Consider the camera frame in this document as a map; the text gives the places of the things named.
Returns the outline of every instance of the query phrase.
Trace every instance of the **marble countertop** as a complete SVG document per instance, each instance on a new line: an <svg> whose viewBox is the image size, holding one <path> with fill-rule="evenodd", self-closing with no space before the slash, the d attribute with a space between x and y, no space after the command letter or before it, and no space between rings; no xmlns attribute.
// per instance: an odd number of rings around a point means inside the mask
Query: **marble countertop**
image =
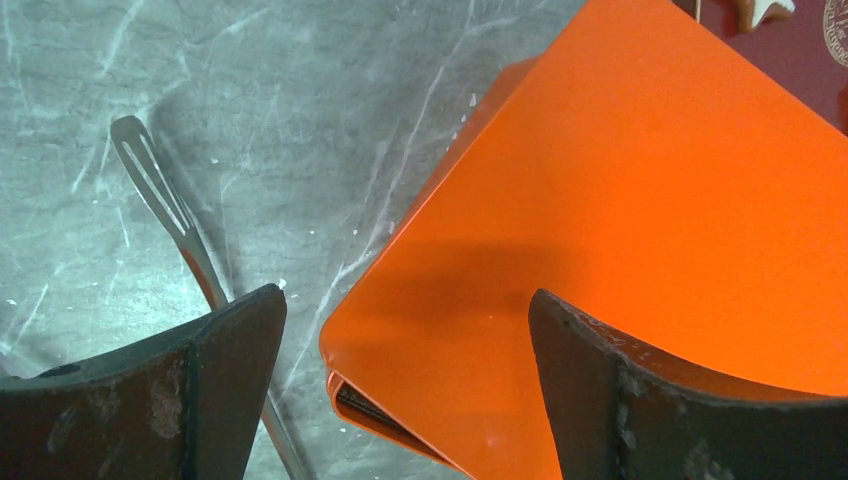
<svg viewBox="0 0 848 480"><path fill-rule="evenodd" d="M284 287L271 391L316 478L461 478L342 423L317 336L500 69L581 4L0 0L0 353L37 373L205 313L109 142L135 114L231 298ZM286 478L261 426L246 478Z"/></svg>

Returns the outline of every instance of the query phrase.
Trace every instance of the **metal utensil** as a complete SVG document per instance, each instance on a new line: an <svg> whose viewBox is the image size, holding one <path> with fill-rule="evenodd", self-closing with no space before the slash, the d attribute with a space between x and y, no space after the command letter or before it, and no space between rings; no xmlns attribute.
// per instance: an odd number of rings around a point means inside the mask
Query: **metal utensil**
<svg viewBox="0 0 848 480"><path fill-rule="evenodd" d="M115 120L110 129L112 143L135 185L139 196L174 239L180 254L197 280L212 310L228 303L209 252L200 238L188 207L162 172L153 139L135 116ZM306 470L288 431L277 414L270 395L265 396L262 422L292 480L306 479Z"/></svg>

